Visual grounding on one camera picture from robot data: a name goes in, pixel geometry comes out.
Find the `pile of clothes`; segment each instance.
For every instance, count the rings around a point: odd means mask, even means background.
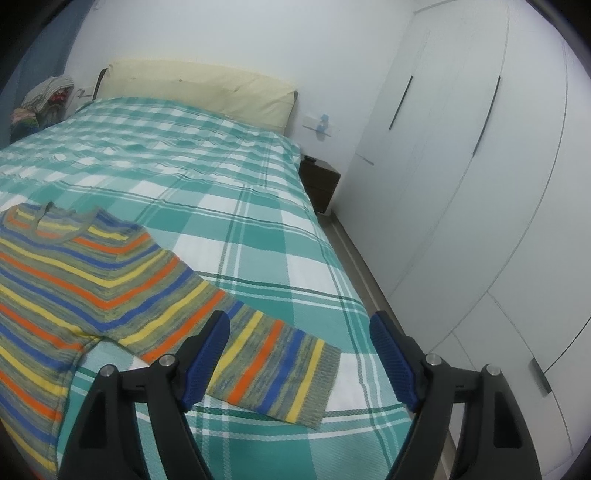
[[[49,77],[33,88],[12,112],[10,142],[61,122],[73,88],[74,81],[68,75]]]

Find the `striped sweater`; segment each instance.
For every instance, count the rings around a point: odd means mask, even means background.
[[[56,444],[82,355],[108,338],[151,363],[212,311],[230,339],[207,393],[316,427],[339,351],[208,283],[139,225],[21,204],[0,218],[0,419],[36,474],[57,475]]]

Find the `metal screw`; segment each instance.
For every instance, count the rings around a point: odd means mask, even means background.
[[[493,377],[496,377],[501,373],[501,369],[496,365],[488,364],[486,366],[486,371],[489,372]]]
[[[158,363],[160,365],[162,365],[163,367],[170,367],[170,365],[172,365],[175,361],[175,357],[174,355],[170,355],[170,353],[167,353],[166,355],[163,355],[160,357],[160,360],[158,360]]]
[[[428,353],[425,357],[425,360],[429,365],[432,365],[434,367],[437,365],[441,365],[441,357],[434,353]]]
[[[114,365],[104,365],[103,367],[101,367],[101,369],[99,370],[99,373],[103,376],[103,377],[110,377],[111,375],[113,375],[113,372],[115,371],[115,366]]]

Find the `wardrobe handle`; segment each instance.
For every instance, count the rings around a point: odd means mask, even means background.
[[[538,377],[540,385],[543,387],[544,391],[546,392],[546,395],[552,393],[552,385],[550,385],[550,382],[548,382],[548,379],[546,378],[546,375],[544,374],[544,371],[542,370],[542,367],[540,367],[540,364],[538,363],[538,361],[535,358],[533,358],[533,359],[531,359],[530,363],[531,363],[531,366],[534,370],[534,373]]]
[[[484,135],[484,130],[486,130],[486,124],[488,123],[488,119],[491,116],[492,106],[495,104],[496,93],[499,91],[500,82],[501,82],[501,76],[499,75],[499,79],[496,81],[495,93],[492,95],[491,106],[488,108],[488,113],[486,114],[486,120],[484,120],[484,125],[482,125],[482,131],[480,132],[480,136],[478,137],[478,142],[476,142],[476,146],[474,147],[474,151],[472,152],[472,157],[476,154],[476,150],[478,150],[478,145],[480,145],[480,140],[482,140],[482,135]]]
[[[369,164],[370,164],[372,167],[375,165],[375,163],[374,163],[374,162],[372,162],[372,161],[369,161],[369,160],[368,160],[367,158],[365,158],[364,156],[362,156],[362,155],[359,155],[358,153],[356,153],[355,155],[357,155],[357,156],[358,156],[359,158],[361,158],[362,160],[365,160],[365,161],[366,161],[367,163],[369,163]]]
[[[411,75],[408,83],[407,83],[407,87],[404,90],[404,93],[402,94],[402,98],[400,99],[400,103],[398,104],[398,108],[396,109],[396,113],[394,114],[394,118],[392,118],[392,122],[390,123],[390,127],[388,128],[388,130],[392,130],[392,127],[394,126],[394,120],[396,120],[396,116],[398,115],[398,112],[400,111],[400,107],[402,107],[402,102],[404,101],[404,97],[406,97],[406,94],[408,92],[408,87],[410,87],[410,83],[413,81],[414,75]]]

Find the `white wall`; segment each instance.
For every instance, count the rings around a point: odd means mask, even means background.
[[[98,0],[66,73],[93,85],[117,57],[202,61],[296,85],[287,135],[345,173],[402,35],[411,0]],[[304,115],[330,116],[318,140]]]

